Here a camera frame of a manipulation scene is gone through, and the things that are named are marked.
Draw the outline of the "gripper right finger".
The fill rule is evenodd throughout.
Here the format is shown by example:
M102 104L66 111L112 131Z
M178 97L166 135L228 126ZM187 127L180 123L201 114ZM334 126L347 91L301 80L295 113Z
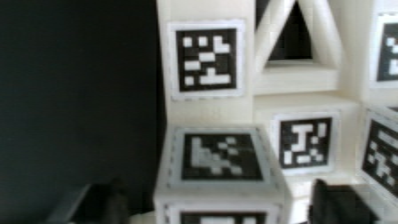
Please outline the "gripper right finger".
M354 188L315 180L308 213L309 224L375 224L380 220Z

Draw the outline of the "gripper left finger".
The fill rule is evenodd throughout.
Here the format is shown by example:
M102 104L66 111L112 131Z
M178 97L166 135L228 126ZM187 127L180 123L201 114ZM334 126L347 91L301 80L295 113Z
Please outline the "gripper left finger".
M123 181L87 184L71 191L46 218L46 224L128 224L128 196Z

